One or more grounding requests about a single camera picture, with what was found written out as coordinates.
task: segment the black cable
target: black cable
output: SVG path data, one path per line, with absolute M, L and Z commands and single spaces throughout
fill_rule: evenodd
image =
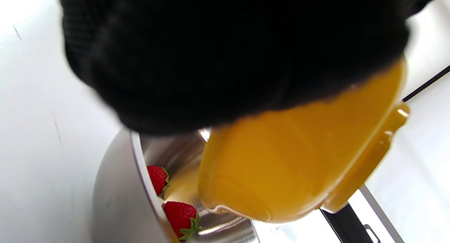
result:
M 450 65 L 445 67 L 444 70 L 440 71 L 438 74 L 434 75 L 431 79 L 426 81 L 422 86 L 419 86 L 418 89 L 414 90 L 411 94 L 408 94 L 405 98 L 403 98 L 404 102 L 409 101 L 414 96 L 418 95 L 421 91 L 425 90 L 427 87 L 431 86 L 434 82 L 442 78 L 444 75 L 450 72 Z

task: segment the white surface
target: white surface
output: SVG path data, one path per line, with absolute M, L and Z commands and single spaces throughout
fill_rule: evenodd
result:
M 285 224 L 253 222 L 261 243 L 339 243 L 340 240 L 319 210 Z
M 413 20 L 417 45 L 407 54 L 405 94 L 449 64 L 442 32 L 448 17 L 440 10 L 428 8 Z M 120 128 L 70 73 L 60 16 L 56 0 L 0 0 L 2 243 L 89 243 L 95 174 Z
M 450 74 L 408 102 L 411 117 L 366 182 L 406 243 L 450 242 Z

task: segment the black knit fabric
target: black knit fabric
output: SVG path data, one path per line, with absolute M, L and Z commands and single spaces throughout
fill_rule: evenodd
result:
M 61 0 L 66 55 L 122 122 L 183 134 L 339 94 L 431 0 Z

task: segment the white countertop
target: white countertop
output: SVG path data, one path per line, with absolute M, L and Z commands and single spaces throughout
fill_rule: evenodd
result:
M 437 29 L 449 24 L 434 12 L 413 22 L 405 94 L 450 64 L 450 40 Z M 91 242 L 95 175 L 121 127 L 69 71 L 60 17 L 56 0 L 0 0 L 2 243 Z

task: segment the strawberry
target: strawberry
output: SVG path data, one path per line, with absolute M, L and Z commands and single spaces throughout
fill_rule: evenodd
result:
M 150 179 L 152 180 L 156 195 L 161 197 L 170 185 L 169 174 L 164 167 L 160 166 L 147 166 L 147 171 L 150 175 Z
M 201 231 L 200 217 L 194 206 L 187 203 L 167 202 L 162 207 L 179 240 L 188 239 L 193 233 Z

